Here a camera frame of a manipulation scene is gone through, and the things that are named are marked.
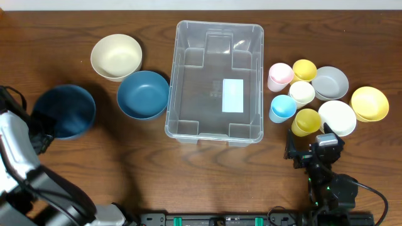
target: white cup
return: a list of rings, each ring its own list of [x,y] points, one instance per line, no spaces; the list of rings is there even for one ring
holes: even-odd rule
[[[288,95],[295,100],[297,109],[300,109],[314,99],[315,90],[310,83],[298,81],[290,86]]]
[[[349,135],[356,128],[356,115],[353,109],[342,101],[331,100],[324,103],[319,108],[318,114],[321,117],[322,132],[325,122],[340,137]]]
[[[292,81],[295,73],[285,63],[275,63],[268,72],[268,88],[272,92],[279,92]]]
[[[315,96],[324,101],[340,99],[349,89],[346,75],[335,67],[319,68],[312,84],[316,92]]]
[[[104,78],[121,82],[141,68],[143,52],[138,42],[122,34],[109,35],[96,43],[90,54],[94,70]]]

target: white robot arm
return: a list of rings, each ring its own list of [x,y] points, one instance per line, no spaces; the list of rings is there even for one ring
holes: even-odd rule
[[[33,135],[37,121],[24,110],[0,86],[0,225],[138,225],[117,205],[95,206],[83,191],[40,164],[37,154],[53,137]],[[26,213],[37,199],[49,207],[28,218]]]

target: bowl rim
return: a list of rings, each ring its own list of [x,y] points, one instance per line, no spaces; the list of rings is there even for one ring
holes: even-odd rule
[[[92,105],[94,106],[94,113],[93,113],[93,116],[92,116],[91,120],[89,121],[89,124],[88,124],[87,128],[85,128],[85,129],[82,130],[81,132],[79,132],[79,133],[77,133],[77,134],[74,134],[73,136],[69,136],[69,137],[56,137],[56,134],[55,134],[55,139],[58,139],[58,140],[71,140],[71,139],[75,139],[75,138],[78,138],[78,137],[82,136],[84,133],[86,133],[86,132],[94,125],[95,118],[96,118],[96,103],[95,103],[94,97],[92,96],[92,94],[91,94],[88,90],[82,88],[82,87],[79,86],[79,85],[75,85],[75,84],[56,85],[56,86],[54,86],[53,88],[47,90],[45,93],[43,93],[42,95],[39,96],[39,98],[35,101],[35,104],[33,105],[33,110],[35,110],[35,107],[36,107],[36,104],[38,103],[38,101],[39,101],[44,95],[46,95],[48,92],[50,92],[50,91],[52,91],[52,90],[55,90],[55,89],[64,88],[64,87],[74,87],[74,88],[78,88],[79,90],[83,91],[83,93],[89,94],[89,97],[90,97],[90,100],[91,100],[91,102],[92,102]]]
[[[378,92],[382,97],[384,97],[384,99],[385,99],[385,101],[386,101],[386,113],[385,113],[384,116],[382,116],[382,118],[376,119],[376,120],[367,119],[367,118],[363,117],[362,114],[358,113],[358,111],[355,110],[355,108],[353,107],[353,103],[356,101],[356,96],[355,96],[355,95],[357,95],[356,92],[357,92],[358,90],[361,90],[361,89],[369,89],[369,90],[372,90],[372,91],[374,91],[374,92]],[[384,94],[381,90],[379,90],[379,89],[377,89],[377,88],[374,88],[374,87],[370,87],[370,86],[360,87],[360,88],[358,88],[357,90],[355,90],[355,91],[353,92],[353,94],[352,94],[352,97],[350,98],[350,106],[352,107],[352,110],[353,110],[357,115],[359,115],[360,117],[362,117],[363,119],[365,119],[365,120],[367,120],[367,121],[369,121],[369,122],[381,121],[381,120],[383,120],[383,119],[388,115],[388,113],[389,113],[389,101],[388,101],[388,98],[385,96],[385,94]]]
[[[295,72],[295,65],[297,64],[297,63],[300,63],[300,62],[307,62],[307,63],[311,63],[313,66],[314,66],[314,68],[315,68],[315,74],[314,74],[314,76],[313,76],[313,78],[311,78],[311,79],[305,79],[305,78],[301,78],[300,76],[298,76],[297,74],[296,74],[296,72]],[[299,78],[300,80],[302,80],[302,81],[306,81],[306,82],[311,82],[313,79],[315,79],[315,77],[317,76],[317,66],[311,61],[311,60],[307,60],[307,59],[300,59],[300,60],[297,60],[295,63],[293,63],[293,66],[291,67],[292,68],[292,70],[293,70],[293,72],[295,73],[295,76],[297,77],[297,78]]]
[[[314,91],[313,93],[314,93],[314,95],[313,95],[313,97],[310,99],[310,101],[308,101],[308,102],[300,102],[300,101],[296,100],[296,99],[293,97],[293,95],[292,95],[292,93],[290,92],[290,90],[292,89],[292,86],[293,86],[294,84],[298,83],[298,82],[305,82],[305,83],[307,83],[307,84],[310,85],[310,86],[308,86],[309,88],[310,88],[310,87],[313,88],[313,91]],[[317,92],[317,91],[314,89],[314,86],[313,86],[310,82],[306,82],[306,81],[297,81],[297,82],[291,84],[290,87],[289,87],[289,95],[290,95],[290,97],[293,98],[293,100],[295,100],[296,103],[301,103],[301,104],[308,104],[308,103],[310,103],[311,101],[313,101],[314,98],[315,98],[316,92]]]
[[[293,73],[293,76],[291,77],[291,80],[290,80],[289,82],[279,83],[279,82],[275,81],[275,79],[271,76],[271,71],[272,71],[272,69],[273,69],[273,67],[274,67],[275,65],[286,65],[287,67],[290,68],[291,72]],[[275,84],[278,84],[278,85],[288,85],[288,84],[293,80],[293,78],[295,77],[295,72],[293,71],[292,67],[291,67],[290,65],[288,65],[287,63],[274,63],[274,64],[269,68],[269,70],[268,70],[268,77],[271,78],[271,80],[272,80]]]
[[[93,55],[93,53],[94,53],[94,50],[95,50],[96,46],[99,46],[99,45],[100,45],[100,42],[101,42],[102,40],[105,40],[106,38],[111,38],[112,36],[125,36],[125,37],[128,37],[128,38],[134,40],[134,42],[139,46],[139,49],[140,49],[140,52],[139,52],[139,53],[140,53],[140,60],[138,60],[138,65],[136,66],[136,68],[135,68],[133,71],[131,71],[131,72],[128,73],[127,75],[123,75],[123,76],[119,76],[119,77],[109,77],[109,76],[103,75],[103,74],[101,74],[100,72],[98,72],[98,71],[95,69],[94,63],[92,62],[92,55]],[[138,41],[137,41],[135,38],[133,38],[133,37],[131,37],[131,36],[129,36],[129,35],[119,34],[119,33],[118,33],[118,34],[111,34],[111,35],[105,36],[105,37],[103,37],[102,39],[100,39],[100,40],[94,45],[94,47],[92,48],[92,51],[91,51],[91,53],[90,53],[90,64],[91,64],[91,66],[92,66],[92,69],[94,69],[94,71],[95,71],[98,75],[100,75],[100,76],[102,76],[102,77],[104,77],[104,78],[110,79],[110,80],[122,79],[122,78],[125,78],[125,77],[129,76],[130,74],[136,72],[136,71],[139,69],[138,67],[141,66],[142,61],[143,61],[143,49],[142,49],[141,45],[138,43]]]
[[[275,110],[273,109],[273,105],[272,105],[274,99],[276,99],[276,98],[287,98],[287,99],[290,98],[290,99],[293,101],[293,103],[295,104],[295,109],[296,109],[296,110],[294,110],[294,113],[293,113],[291,116],[289,116],[289,117],[282,117],[282,116],[279,116],[279,115],[275,112]],[[271,107],[270,107],[270,108],[271,108],[271,110],[272,110],[272,113],[273,113],[275,116],[279,117],[280,119],[289,119],[289,118],[293,117],[293,116],[296,114],[297,105],[296,105],[296,101],[295,101],[292,97],[290,97],[290,96],[288,96],[288,95],[281,94],[281,95],[277,95],[276,97],[274,97],[274,99],[272,99],[272,101],[271,101]]]
[[[162,110],[160,110],[157,114],[155,114],[155,115],[153,115],[153,116],[150,116],[150,117],[138,118],[138,117],[131,116],[131,115],[129,115],[129,114],[127,114],[126,112],[123,111],[123,109],[121,108],[120,102],[119,102],[119,91],[120,91],[121,86],[122,86],[123,83],[127,80],[128,77],[135,76],[135,75],[138,75],[138,74],[141,74],[141,73],[145,73],[145,72],[146,72],[146,73],[152,72],[152,73],[154,73],[154,74],[157,74],[157,75],[159,75],[159,76],[166,82],[166,86],[167,86],[167,89],[168,89],[168,93],[167,93],[167,94],[168,94],[168,98],[167,98],[167,100],[166,100],[165,106],[164,106],[164,107],[162,108]],[[138,72],[133,72],[132,74],[128,75],[128,77],[127,77],[126,79],[124,79],[124,80],[120,83],[119,88],[117,89],[116,99],[117,99],[117,105],[119,106],[120,110],[121,110],[125,115],[127,115],[128,117],[133,118],[133,119],[137,119],[137,120],[150,120],[150,119],[155,119],[155,118],[159,117],[160,115],[162,115],[162,113],[163,113],[163,112],[166,110],[166,108],[168,107],[168,102],[169,102],[168,100],[169,100],[169,93],[170,93],[170,90],[169,90],[169,83],[166,81],[166,79],[165,79],[162,75],[160,75],[159,73],[156,73],[156,72],[153,72],[153,71],[149,71],[149,70],[142,70],[142,71],[138,71]]]
[[[346,91],[345,91],[344,93],[341,93],[341,95],[340,95],[339,97],[336,97],[336,98],[326,97],[326,96],[322,95],[322,94],[314,87],[314,83],[315,83],[314,80],[316,81],[316,79],[320,77],[320,76],[319,76],[319,70],[320,70],[320,69],[324,69],[324,68],[330,68],[330,69],[332,69],[332,70],[336,70],[337,72],[340,72],[340,73],[343,75],[343,77],[346,79],[346,81],[347,81],[347,88],[346,88]],[[317,69],[317,76],[316,76],[311,82],[312,82],[312,85],[313,85],[313,87],[314,87],[316,93],[317,93],[320,97],[322,97],[323,99],[325,99],[325,100],[337,100],[337,99],[341,99],[341,98],[343,98],[343,97],[348,93],[348,91],[349,91],[349,79],[347,78],[346,74],[345,74],[341,69],[339,69],[339,68],[337,68],[337,67],[333,67],[333,66],[323,66],[323,67],[318,68],[318,69]]]
[[[345,131],[348,131],[348,133],[346,133],[346,134],[337,134],[339,137],[344,137],[344,136],[348,136],[348,135],[350,135],[354,130],[355,130],[355,128],[356,128],[356,126],[357,126],[357,118],[356,118],[356,114],[355,114],[355,112],[354,112],[354,110],[353,110],[353,108],[351,107],[351,106],[349,106],[348,104],[346,104],[345,102],[343,102],[343,101],[341,101],[341,100],[330,100],[330,101],[327,101],[327,102],[325,102],[325,103],[323,103],[321,106],[320,106],[320,108],[318,109],[318,114],[320,115],[320,117],[321,117],[321,115],[322,115],[322,106],[327,106],[327,105],[329,105],[329,104],[332,104],[332,103],[334,103],[334,102],[337,102],[337,103],[339,103],[339,104],[341,104],[341,105],[346,105],[347,107],[349,107],[350,109],[351,109],[351,111],[352,111],[352,113],[353,113],[353,116],[354,116],[354,123],[353,123],[353,128],[352,127],[350,127],[350,131],[348,131],[348,130],[343,130],[342,131],[342,133],[344,133]],[[320,128],[322,128],[323,129],[323,124],[324,124],[325,122],[322,120],[322,117],[321,117],[321,126],[320,126]]]
[[[313,131],[305,131],[305,130],[302,129],[302,128],[299,126],[299,124],[297,123],[297,115],[298,115],[301,111],[303,111],[303,110],[304,110],[304,111],[308,110],[308,111],[310,111],[310,112],[314,112],[314,114],[317,113],[317,116],[318,116],[318,118],[320,119],[320,125],[318,126],[318,128],[317,128],[316,130],[313,130]],[[301,131],[311,134],[311,133],[313,133],[313,132],[317,132],[317,131],[320,129],[320,127],[321,127],[321,116],[320,116],[320,114],[319,114],[316,110],[314,110],[314,109],[302,109],[302,110],[299,110],[299,112],[297,112],[297,114],[296,114],[296,116],[295,116],[295,124],[296,124],[296,127],[299,128]]]

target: light blue cup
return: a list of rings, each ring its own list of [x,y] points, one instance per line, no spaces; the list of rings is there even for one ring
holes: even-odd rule
[[[295,113],[295,100],[288,95],[279,95],[272,100],[269,108],[269,119],[275,123],[282,123],[295,115]]]

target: green connector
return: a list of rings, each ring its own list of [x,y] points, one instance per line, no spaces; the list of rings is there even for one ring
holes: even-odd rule
[[[264,218],[256,217],[256,224],[255,226],[264,226]]]
[[[182,218],[181,217],[175,217],[173,219],[173,226],[182,226]]]

